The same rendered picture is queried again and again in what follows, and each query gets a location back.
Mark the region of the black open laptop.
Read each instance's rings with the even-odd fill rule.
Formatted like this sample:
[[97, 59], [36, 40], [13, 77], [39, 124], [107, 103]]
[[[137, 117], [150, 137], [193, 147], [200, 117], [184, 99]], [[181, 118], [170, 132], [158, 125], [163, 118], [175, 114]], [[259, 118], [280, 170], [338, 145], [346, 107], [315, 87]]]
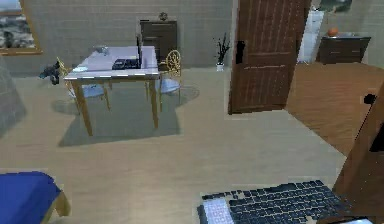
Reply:
[[142, 38], [136, 36], [137, 55], [128, 59], [117, 59], [112, 65], [113, 70], [140, 69], [142, 66]]

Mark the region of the silver laptop with dark keys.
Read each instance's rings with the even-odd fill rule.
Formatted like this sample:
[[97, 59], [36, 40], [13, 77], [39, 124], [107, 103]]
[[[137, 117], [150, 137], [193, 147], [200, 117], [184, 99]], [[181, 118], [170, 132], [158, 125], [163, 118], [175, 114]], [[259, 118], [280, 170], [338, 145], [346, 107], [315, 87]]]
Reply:
[[320, 180], [206, 194], [197, 211], [200, 224], [373, 224]]

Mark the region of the golden chair with white seat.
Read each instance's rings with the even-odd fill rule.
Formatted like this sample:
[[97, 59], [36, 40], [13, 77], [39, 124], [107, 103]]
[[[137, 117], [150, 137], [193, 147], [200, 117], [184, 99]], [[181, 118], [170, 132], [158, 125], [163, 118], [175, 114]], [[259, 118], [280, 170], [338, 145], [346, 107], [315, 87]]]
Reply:
[[178, 97], [181, 97], [182, 86], [182, 68], [181, 54], [178, 50], [171, 50], [164, 61], [158, 64], [159, 67], [164, 67], [160, 72], [160, 80], [158, 85], [158, 100], [159, 109], [162, 109], [162, 96], [177, 92]]
[[[69, 74], [70, 69], [65, 66], [64, 62], [60, 58], [57, 58], [56, 65], [58, 66], [58, 71], [62, 77], [65, 77]], [[77, 111], [80, 111], [72, 84], [69, 81], [65, 81], [64, 84], [68, 90], [68, 95], [75, 102]], [[107, 109], [108, 110], [111, 109], [109, 98], [108, 98], [108, 92], [103, 84], [87, 84], [87, 85], [83, 85], [82, 89], [83, 89], [83, 94], [85, 98], [99, 97], [101, 100], [105, 99]]]

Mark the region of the house plant in white pot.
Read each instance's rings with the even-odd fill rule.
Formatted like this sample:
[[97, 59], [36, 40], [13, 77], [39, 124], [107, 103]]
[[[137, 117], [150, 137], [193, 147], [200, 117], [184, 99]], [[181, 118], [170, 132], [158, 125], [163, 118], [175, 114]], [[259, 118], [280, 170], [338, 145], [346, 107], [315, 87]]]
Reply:
[[222, 72], [224, 70], [224, 59], [225, 55], [230, 49], [230, 42], [227, 39], [227, 34], [224, 34], [222, 38], [217, 40], [217, 63], [216, 63], [216, 71]]

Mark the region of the dark brown chest of drawers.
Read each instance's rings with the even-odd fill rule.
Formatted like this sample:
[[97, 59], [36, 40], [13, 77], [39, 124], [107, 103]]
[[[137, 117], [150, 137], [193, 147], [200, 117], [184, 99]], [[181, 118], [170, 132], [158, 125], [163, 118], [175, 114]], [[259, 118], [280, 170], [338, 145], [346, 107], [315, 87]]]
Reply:
[[176, 21], [140, 21], [144, 46], [154, 46], [158, 62], [166, 59], [168, 53], [178, 49]]

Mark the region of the white top wooden table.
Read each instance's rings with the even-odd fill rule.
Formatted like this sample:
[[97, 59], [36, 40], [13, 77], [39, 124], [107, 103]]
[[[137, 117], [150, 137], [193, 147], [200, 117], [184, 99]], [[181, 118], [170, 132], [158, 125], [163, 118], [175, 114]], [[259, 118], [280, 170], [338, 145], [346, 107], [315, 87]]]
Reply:
[[158, 70], [155, 48], [153, 46], [143, 46], [141, 48], [142, 64], [140, 69], [112, 69], [112, 65], [117, 59], [131, 58], [137, 54], [137, 51], [138, 48], [136, 46], [109, 47], [107, 54], [94, 51], [79, 64], [79, 67], [86, 67], [86, 71], [71, 71], [64, 77], [64, 80], [68, 81], [74, 90], [76, 102], [79, 106], [80, 114], [83, 117], [84, 125], [89, 136], [93, 135], [93, 131], [85, 94], [82, 89], [82, 86], [87, 84], [102, 85], [109, 82], [148, 82], [151, 97], [152, 119], [154, 127], [158, 127], [159, 119], [156, 81], [160, 79], [160, 73]]

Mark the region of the white tall cupboard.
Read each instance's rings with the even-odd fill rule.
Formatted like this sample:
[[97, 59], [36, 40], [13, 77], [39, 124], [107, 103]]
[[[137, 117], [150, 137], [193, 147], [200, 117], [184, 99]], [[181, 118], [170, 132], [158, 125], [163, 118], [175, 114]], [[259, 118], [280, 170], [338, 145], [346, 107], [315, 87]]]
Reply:
[[323, 11], [309, 11], [297, 59], [298, 63], [312, 63], [315, 60], [323, 17]]

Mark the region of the dark grey lump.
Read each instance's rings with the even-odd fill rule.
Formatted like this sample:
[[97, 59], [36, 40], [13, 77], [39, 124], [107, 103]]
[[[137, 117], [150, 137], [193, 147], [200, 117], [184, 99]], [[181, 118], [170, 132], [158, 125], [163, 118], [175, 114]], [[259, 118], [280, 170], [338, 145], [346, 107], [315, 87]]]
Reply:
[[59, 62], [56, 62], [52, 66], [47, 66], [39, 75], [41, 79], [45, 79], [49, 77], [53, 85], [57, 85], [60, 82], [59, 76], [60, 76]]

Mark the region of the dark brown low cabinet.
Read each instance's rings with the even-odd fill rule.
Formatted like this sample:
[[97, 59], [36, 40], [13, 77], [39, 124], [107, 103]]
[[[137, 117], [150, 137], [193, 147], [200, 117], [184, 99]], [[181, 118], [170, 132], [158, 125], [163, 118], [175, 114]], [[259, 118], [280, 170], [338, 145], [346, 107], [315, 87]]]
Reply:
[[370, 40], [367, 36], [323, 36], [316, 61], [322, 64], [361, 63]]

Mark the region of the blue seat wooden stool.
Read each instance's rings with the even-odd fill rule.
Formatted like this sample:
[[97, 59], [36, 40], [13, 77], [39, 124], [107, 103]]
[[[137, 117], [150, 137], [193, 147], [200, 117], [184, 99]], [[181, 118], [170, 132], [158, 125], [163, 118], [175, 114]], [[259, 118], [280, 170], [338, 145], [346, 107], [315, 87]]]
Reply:
[[71, 212], [55, 180], [40, 171], [0, 174], [0, 224], [48, 224], [53, 211]]

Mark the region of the dark landscape wall picture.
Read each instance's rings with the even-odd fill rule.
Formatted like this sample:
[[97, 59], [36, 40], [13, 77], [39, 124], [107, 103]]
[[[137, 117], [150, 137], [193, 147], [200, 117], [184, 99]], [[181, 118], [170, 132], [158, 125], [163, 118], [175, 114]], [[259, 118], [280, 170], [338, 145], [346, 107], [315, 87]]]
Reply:
[[351, 8], [353, 0], [321, 0], [319, 10], [329, 13], [344, 13]]

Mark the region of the wood framed wall picture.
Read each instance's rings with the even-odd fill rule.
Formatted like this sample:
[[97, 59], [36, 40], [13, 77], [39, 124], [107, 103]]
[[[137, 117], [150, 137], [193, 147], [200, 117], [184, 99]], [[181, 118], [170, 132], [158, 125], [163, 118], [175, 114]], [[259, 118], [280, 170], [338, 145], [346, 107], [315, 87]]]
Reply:
[[0, 0], [0, 55], [38, 55], [42, 49], [25, 0]]

